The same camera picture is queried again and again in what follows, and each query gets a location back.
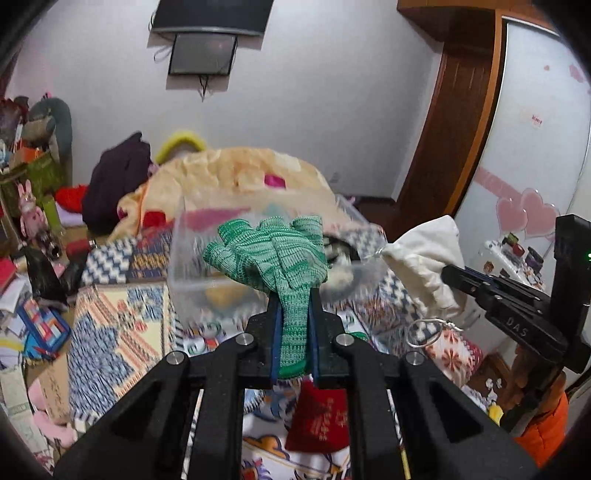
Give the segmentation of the white drawstring pouch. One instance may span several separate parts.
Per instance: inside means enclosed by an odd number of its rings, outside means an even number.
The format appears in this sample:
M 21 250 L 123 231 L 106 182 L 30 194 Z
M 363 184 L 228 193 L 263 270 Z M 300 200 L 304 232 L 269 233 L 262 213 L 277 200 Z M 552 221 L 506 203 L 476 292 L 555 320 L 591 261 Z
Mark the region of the white drawstring pouch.
M 381 250 L 380 256 L 425 318 L 451 320 L 466 307 L 467 295 L 442 279 L 446 266 L 465 267 L 459 235 L 454 219 L 444 215 L 414 227 Z

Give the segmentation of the red velvet drawstring pouch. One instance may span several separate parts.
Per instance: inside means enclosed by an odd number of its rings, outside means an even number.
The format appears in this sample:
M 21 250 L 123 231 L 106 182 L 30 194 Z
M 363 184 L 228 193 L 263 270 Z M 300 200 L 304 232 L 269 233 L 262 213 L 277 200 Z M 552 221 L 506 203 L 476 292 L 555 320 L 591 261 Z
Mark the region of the red velvet drawstring pouch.
M 301 384 L 286 449 L 331 454 L 349 446 L 348 396 L 343 389 L 318 389 L 311 380 Z

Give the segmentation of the green knitted glove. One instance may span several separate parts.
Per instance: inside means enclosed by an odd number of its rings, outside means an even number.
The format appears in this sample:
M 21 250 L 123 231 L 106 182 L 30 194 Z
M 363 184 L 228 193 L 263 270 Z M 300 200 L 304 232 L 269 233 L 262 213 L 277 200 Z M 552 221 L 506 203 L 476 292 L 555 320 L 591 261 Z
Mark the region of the green knitted glove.
M 231 280 L 279 297 L 283 309 L 279 377 L 304 375 L 311 291 L 329 274 L 322 218 L 287 221 L 276 216 L 256 226 L 237 218 L 221 224 L 217 234 L 219 239 L 207 244 L 202 258 Z

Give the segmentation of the orange sleeve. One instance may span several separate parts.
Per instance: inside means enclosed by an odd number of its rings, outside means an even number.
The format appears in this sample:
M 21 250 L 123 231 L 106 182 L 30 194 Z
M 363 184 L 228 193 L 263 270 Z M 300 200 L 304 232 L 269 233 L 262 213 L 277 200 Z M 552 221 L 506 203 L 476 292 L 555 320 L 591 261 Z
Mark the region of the orange sleeve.
M 566 437 L 568 398 L 565 384 L 566 374 L 562 372 L 552 385 L 546 402 L 540 406 L 539 414 L 522 435 L 514 438 L 539 468 L 551 459 Z

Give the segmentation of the patterned colourful tablecloth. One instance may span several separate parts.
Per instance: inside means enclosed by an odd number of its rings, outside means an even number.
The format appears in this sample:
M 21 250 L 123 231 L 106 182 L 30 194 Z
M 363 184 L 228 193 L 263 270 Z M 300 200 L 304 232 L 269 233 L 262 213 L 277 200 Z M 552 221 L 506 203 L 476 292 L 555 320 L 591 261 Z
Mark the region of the patterned colourful tablecloth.
M 135 239 L 111 242 L 91 253 L 76 299 L 67 355 L 73 427 L 86 433 L 165 354 L 205 354 L 245 330 L 266 309 L 266 294 L 212 278 L 205 265 L 190 267 L 197 286 L 190 293 L 195 319 L 179 321 L 168 286 L 138 274 Z M 349 333 L 367 337 L 379 351 L 406 351 L 406 328 L 423 315 L 396 274 L 377 262 L 339 267 L 322 293 L 328 310 Z M 287 450 L 287 434 L 300 395 L 300 381 L 284 380 L 267 391 L 245 393 L 242 476 L 246 479 L 347 479 L 349 451 Z

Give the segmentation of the clear plastic storage bin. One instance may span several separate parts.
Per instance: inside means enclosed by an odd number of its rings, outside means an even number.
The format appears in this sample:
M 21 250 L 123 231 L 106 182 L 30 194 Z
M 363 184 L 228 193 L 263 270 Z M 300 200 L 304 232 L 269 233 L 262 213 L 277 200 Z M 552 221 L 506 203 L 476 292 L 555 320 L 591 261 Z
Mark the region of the clear plastic storage bin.
M 304 325 L 312 290 L 322 303 L 373 297 L 388 267 L 379 228 L 334 195 L 184 195 L 173 221 L 168 288 L 181 326 L 242 330 L 270 297 Z

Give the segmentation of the pink bunny plush toy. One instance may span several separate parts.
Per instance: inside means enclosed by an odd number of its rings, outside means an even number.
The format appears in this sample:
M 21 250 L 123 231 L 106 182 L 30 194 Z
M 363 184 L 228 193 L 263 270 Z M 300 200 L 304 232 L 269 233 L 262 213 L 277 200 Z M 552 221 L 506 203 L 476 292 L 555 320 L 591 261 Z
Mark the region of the pink bunny plush toy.
M 17 189 L 21 232 L 26 240 L 34 240 L 39 233 L 48 230 L 47 217 L 37 205 L 29 180 L 26 180 L 24 184 L 19 183 Z

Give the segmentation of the peach fleece blanket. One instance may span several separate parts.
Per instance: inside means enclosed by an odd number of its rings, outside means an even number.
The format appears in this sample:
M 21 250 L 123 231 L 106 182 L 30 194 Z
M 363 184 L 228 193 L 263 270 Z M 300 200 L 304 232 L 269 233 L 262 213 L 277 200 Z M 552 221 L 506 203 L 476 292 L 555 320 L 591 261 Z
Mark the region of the peach fleece blanket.
M 325 227 L 346 221 L 315 166 L 270 149 L 231 147 L 181 155 L 118 202 L 122 218 L 109 239 L 135 236 L 149 211 L 174 219 L 185 199 L 199 209 L 278 206 L 290 216 L 318 215 Z

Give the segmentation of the dark purple garment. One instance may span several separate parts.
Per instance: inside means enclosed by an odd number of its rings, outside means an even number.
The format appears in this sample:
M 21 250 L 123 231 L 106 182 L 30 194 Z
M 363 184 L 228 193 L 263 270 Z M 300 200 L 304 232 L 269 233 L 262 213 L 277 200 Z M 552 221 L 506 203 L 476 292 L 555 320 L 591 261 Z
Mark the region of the dark purple garment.
M 119 222 L 118 202 L 148 178 L 150 145 L 135 132 L 104 151 L 82 199 L 82 219 L 89 231 L 110 234 Z

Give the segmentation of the yellow hat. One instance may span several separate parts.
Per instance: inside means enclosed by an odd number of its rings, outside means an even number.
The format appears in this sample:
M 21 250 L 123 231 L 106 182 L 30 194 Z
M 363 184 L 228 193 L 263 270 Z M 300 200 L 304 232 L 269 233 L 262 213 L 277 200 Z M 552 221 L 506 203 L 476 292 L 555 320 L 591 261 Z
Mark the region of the yellow hat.
M 174 157 L 176 153 L 200 152 L 207 149 L 201 136 L 191 131 L 176 131 L 168 137 L 154 155 L 153 162 L 160 166 Z

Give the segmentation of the grey green plush toy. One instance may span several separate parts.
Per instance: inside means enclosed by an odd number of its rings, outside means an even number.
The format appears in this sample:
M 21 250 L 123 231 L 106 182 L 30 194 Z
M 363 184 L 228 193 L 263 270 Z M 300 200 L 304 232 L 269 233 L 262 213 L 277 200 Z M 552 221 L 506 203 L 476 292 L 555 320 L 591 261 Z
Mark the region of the grey green plush toy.
M 72 117 L 68 105 L 56 97 L 44 98 L 31 107 L 23 126 L 22 140 L 29 147 L 48 150 L 51 158 L 72 177 Z

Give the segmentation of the brown wooden door frame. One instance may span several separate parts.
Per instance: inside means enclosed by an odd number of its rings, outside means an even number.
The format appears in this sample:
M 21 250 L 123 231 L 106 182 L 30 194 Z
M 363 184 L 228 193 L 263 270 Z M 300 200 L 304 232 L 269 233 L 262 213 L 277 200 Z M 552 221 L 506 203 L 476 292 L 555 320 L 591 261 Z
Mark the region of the brown wooden door frame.
M 392 240 L 455 215 L 492 122 L 502 71 L 502 18 L 549 22 L 531 1 L 401 1 L 398 10 L 443 52 L 427 118 L 385 230 Z

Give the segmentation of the wall mounted black monitor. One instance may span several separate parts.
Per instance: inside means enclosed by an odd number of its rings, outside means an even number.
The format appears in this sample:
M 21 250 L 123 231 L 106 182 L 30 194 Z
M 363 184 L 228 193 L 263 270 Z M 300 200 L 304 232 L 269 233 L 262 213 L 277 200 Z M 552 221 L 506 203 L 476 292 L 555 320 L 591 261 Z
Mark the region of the wall mounted black monitor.
M 150 30 L 172 39 L 170 76 L 226 77 L 238 38 L 262 38 L 271 9 L 273 0 L 161 1 Z

